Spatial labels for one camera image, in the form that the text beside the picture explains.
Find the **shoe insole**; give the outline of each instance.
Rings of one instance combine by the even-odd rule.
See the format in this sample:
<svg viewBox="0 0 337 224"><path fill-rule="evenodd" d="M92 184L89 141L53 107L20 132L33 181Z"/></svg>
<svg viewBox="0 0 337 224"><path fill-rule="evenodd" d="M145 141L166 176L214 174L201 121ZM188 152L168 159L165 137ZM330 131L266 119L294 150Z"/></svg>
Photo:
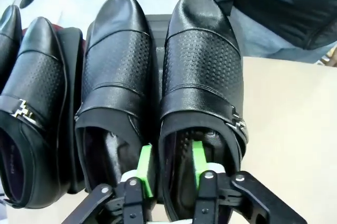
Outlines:
<svg viewBox="0 0 337 224"><path fill-rule="evenodd" d="M24 169L17 145L12 138L0 129L0 153L4 165L5 178L15 200L20 200L23 192Z"/></svg>
<svg viewBox="0 0 337 224"><path fill-rule="evenodd" d="M173 133L166 140L174 142L166 146L168 162L166 170L170 172L170 197L178 216L190 218L194 211L196 187L193 168L192 141L202 141L208 162L222 164L225 146L219 134L207 128L190 128Z"/></svg>
<svg viewBox="0 0 337 224"><path fill-rule="evenodd" d="M121 137L97 127L85 129L84 154L92 188L103 183L115 187L139 160L139 153Z"/></svg>

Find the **black leather shoe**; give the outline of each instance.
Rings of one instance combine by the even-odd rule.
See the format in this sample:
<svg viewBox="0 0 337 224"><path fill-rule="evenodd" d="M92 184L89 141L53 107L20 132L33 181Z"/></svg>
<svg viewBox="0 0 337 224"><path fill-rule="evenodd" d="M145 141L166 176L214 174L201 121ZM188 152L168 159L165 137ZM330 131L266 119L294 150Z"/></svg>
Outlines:
<svg viewBox="0 0 337 224"><path fill-rule="evenodd" d="M58 128L65 103L64 57L51 23L26 31L0 95L0 174L13 207L43 208L66 192L58 168Z"/></svg>
<svg viewBox="0 0 337 224"><path fill-rule="evenodd" d="M214 0L180 0L165 43L158 149L172 220L193 217L192 140L203 142L207 162L229 175L239 170L247 143L242 109L242 58L227 17Z"/></svg>
<svg viewBox="0 0 337 224"><path fill-rule="evenodd" d="M76 141L91 191L116 186L148 143L151 38L136 0L108 0L87 35Z"/></svg>
<svg viewBox="0 0 337 224"><path fill-rule="evenodd" d="M13 69L22 39L19 8L11 5L0 19L0 90L2 90Z"/></svg>

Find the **metal buckle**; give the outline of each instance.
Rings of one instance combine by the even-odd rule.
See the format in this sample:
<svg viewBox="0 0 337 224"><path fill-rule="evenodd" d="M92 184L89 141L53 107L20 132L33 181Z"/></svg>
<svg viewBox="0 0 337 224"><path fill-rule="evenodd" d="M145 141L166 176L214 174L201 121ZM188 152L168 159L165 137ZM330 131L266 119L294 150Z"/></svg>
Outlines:
<svg viewBox="0 0 337 224"><path fill-rule="evenodd" d="M33 113L31 111L28 110L28 108L26 107L26 102L24 99L20 99L21 104L19 106L19 109L16 110L15 113L11 114L11 116L17 118L18 115L22 116L24 119L26 119L26 121L28 121L29 123L35 125L36 127L40 128L40 129L44 129L43 126L38 123L36 120L32 119L32 115Z"/></svg>
<svg viewBox="0 0 337 224"><path fill-rule="evenodd" d="M13 117L17 117L18 115L22 115L28 118L31 118L31 116L33 115L32 112L30 112L27 108L26 108L26 101L23 99L20 99L21 104L19 106L19 109L16 110L16 112L14 114L11 114Z"/></svg>
<svg viewBox="0 0 337 224"><path fill-rule="evenodd" d="M77 112L75 113L74 120L77 121L78 117L80 116L80 110L82 108L83 102L81 103L80 107L78 108Z"/></svg>
<svg viewBox="0 0 337 224"><path fill-rule="evenodd" d="M235 107L232 106L232 116L233 120L230 123L226 123L229 127L234 129L245 141L245 143L248 143L248 130L246 122L243 118L240 117L240 115L236 112Z"/></svg>

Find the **shoe strap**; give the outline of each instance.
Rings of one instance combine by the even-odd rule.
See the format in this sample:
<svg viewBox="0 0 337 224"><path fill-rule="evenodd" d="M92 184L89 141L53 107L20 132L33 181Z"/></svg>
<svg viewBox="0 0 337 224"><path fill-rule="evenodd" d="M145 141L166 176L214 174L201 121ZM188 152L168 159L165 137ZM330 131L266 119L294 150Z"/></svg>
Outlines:
<svg viewBox="0 0 337 224"><path fill-rule="evenodd" d="M166 115L179 111L198 111L222 119L238 134L244 155L248 143L246 123L227 100L204 89L180 88L162 98L161 121Z"/></svg>
<svg viewBox="0 0 337 224"><path fill-rule="evenodd" d="M110 108L126 112L136 118L142 116L145 101L138 93L120 86L104 86L91 91L75 115L94 108Z"/></svg>

